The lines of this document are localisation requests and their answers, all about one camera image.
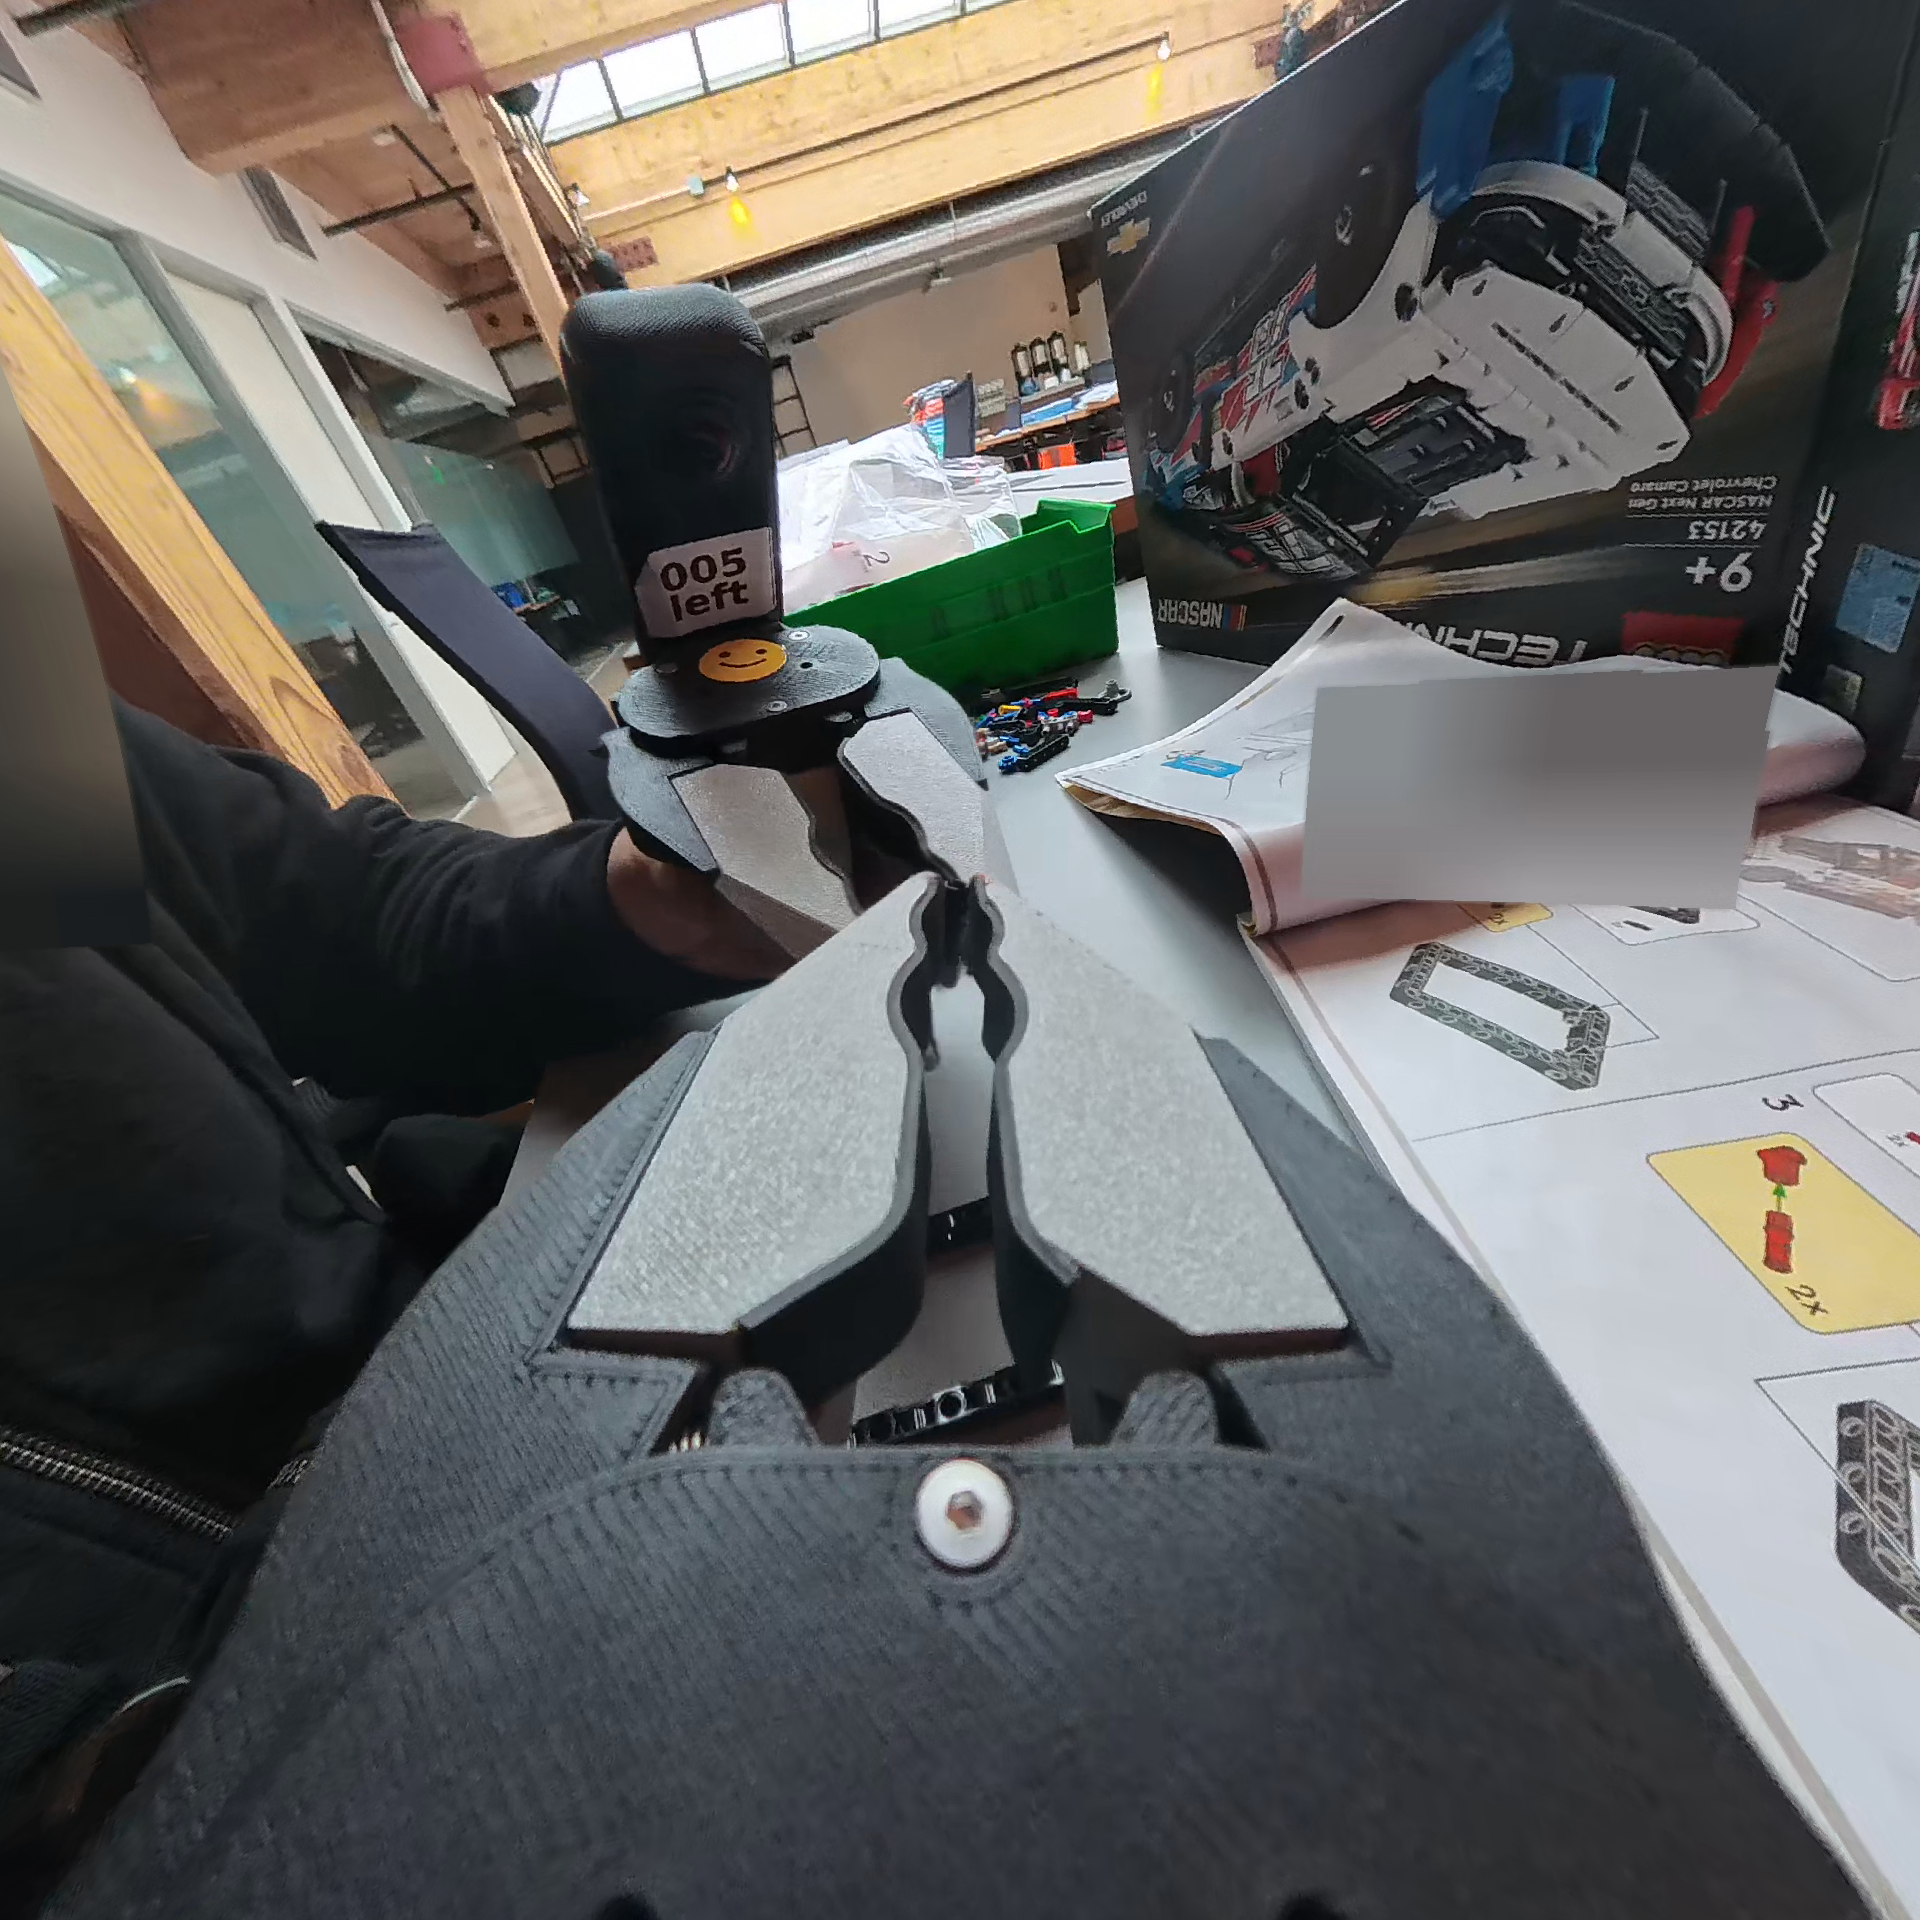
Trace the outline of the person's left hand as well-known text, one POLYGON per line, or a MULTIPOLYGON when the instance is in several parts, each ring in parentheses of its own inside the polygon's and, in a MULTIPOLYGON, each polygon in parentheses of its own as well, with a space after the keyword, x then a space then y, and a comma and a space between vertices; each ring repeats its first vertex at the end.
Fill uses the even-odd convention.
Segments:
POLYGON ((616 919, 695 973, 757 985, 794 964, 711 878, 645 853, 629 828, 616 829, 608 843, 607 876, 616 919))

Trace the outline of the wooden post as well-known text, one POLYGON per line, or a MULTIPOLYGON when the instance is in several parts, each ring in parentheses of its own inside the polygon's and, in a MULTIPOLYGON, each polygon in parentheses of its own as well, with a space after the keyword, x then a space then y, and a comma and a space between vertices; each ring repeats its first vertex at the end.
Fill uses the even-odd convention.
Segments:
POLYGON ((332 805, 393 790, 188 502, 77 337, 10 248, 2 359, 56 510, 152 632, 170 695, 193 687, 181 729, 265 751, 314 776, 332 805))

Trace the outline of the silver air duct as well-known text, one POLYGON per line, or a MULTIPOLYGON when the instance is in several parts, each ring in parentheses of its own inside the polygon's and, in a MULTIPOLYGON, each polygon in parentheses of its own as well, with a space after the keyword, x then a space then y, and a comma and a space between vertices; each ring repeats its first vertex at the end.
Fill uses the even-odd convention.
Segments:
POLYGON ((789 341, 865 305, 936 281, 954 281, 1002 264, 1090 227, 1104 185, 1055 182, 1032 195, 948 206, 897 230, 857 236, 764 269, 727 273, 720 283, 747 305, 768 341, 789 341))

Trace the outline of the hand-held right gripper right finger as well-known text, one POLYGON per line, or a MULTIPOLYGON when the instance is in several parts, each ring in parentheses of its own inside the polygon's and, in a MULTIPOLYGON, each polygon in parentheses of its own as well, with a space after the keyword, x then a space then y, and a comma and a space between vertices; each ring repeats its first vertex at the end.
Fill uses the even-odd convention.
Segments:
POLYGON ((1063 1373, 1077 1445, 1136 1384, 1335 1352, 1351 1321, 1189 1024, 996 881, 968 966, 992 1056, 999 1318, 1021 1376, 1063 1373))

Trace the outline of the clear plastic bags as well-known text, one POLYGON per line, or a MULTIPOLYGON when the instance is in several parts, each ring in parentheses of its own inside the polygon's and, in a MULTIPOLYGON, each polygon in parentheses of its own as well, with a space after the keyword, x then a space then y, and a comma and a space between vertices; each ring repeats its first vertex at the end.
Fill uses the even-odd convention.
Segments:
POLYGON ((1021 533, 1008 471, 944 461, 914 422, 781 460, 777 499, 789 614, 1021 533))

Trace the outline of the pile of small lego pieces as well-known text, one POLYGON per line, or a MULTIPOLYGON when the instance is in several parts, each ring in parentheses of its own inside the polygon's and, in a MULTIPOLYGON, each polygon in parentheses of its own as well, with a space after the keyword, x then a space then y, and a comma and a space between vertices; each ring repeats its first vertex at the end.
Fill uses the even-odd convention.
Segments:
POLYGON ((977 750, 994 773, 1032 773, 1066 755, 1077 734, 1113 715, 1133 693, 1109 679, 1096 687, 1063 683, 994 700, 971 715, 977 750))

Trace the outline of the green plastic bin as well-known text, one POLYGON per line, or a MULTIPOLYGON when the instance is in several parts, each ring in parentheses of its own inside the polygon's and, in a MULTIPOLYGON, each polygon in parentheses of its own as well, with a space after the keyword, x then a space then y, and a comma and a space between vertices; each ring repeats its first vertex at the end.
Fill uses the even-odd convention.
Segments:
POLYGON ((1117 652, 1113 508, 1044 499, 1018 539, 961 560, 791 608, 789 627, 857 632, 957 696, 1066 683, 1066 669, 1117 652))

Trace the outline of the dark chair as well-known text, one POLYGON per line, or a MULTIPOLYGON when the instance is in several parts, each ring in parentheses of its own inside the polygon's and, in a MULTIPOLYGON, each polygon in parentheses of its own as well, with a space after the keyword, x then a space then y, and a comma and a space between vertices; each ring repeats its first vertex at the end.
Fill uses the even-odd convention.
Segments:
POLYGON ((616 820, 603 736, 608 703, 432 526, 385 533, 317 521, 359 585, 401 617, 519 731, 556 780, 572 820, 616 820))

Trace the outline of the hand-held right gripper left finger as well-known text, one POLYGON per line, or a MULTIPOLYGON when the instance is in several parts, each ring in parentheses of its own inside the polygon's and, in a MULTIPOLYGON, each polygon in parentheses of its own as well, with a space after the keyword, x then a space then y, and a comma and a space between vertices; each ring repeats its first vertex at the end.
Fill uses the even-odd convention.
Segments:
POLYGON ((900 881, 719 1027, 593 1256, 575 1345, 764 1366, 816 1406, 906 1337, 944 891, 900 881))

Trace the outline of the lego instruction booklet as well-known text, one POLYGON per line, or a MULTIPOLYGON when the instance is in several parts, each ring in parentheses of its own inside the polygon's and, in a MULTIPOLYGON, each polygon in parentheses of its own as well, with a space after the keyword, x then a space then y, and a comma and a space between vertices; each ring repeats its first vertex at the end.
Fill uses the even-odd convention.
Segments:
POLYGON ((1311 920, 1313 700, 1501 677, 1335 603, 1243 693, 1056 776, 1211 832, 1351 1125, 1572 1390, 1889 1915, 1917 1900, 1916 817, 1776 695, 1738 900, 1311 920))

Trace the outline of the black rectangular lego frame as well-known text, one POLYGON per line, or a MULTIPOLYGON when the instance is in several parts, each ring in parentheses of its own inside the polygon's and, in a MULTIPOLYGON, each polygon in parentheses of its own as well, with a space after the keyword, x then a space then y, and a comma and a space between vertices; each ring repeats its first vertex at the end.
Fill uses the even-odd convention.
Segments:
POLYGON ((856 1387, 848 1441, 929 1447, 962 1433, 1033 1433, 1063 1419, 1058 1361, 1021 1366, 1002 1329, 992 1201, 929 1219, 920 1317, 856 1387))

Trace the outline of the person's left forearm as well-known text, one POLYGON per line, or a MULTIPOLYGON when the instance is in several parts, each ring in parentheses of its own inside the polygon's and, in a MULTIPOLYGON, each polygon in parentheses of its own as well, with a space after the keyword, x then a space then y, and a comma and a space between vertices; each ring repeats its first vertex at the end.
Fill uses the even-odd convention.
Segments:
POLYGON ((282 1064, 333 1094, 505 1108, 556 1060, 757 985, 695 973, 617 920, 619 823, 508 837, 385 799, 329 807, 274 759, 227 760, 224 971, 282 1064))

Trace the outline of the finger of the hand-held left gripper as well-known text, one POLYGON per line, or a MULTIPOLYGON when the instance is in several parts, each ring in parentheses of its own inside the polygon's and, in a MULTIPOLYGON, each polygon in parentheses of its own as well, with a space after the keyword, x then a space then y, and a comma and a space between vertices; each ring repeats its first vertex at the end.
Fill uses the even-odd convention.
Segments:
POLYGON ((857 919, 834 773, 729 760, 676 773, 672 789, 716 859, 719 893, 787 958, 802 959, 857 919))
POLYGON ((994 873, 979 759, 954 757, 920 712, 868 718, 836 744, 836 763, 912 868, 954 885, 994 873))

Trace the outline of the lego set box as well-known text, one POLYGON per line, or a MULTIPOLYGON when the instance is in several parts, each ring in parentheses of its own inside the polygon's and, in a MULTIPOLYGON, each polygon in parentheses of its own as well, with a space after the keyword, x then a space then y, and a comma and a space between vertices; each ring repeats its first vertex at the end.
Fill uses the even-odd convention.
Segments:
POLYGON ((1916 3, 1405 3, 1096 206, 1156 639, 1776 664, 1916 3))

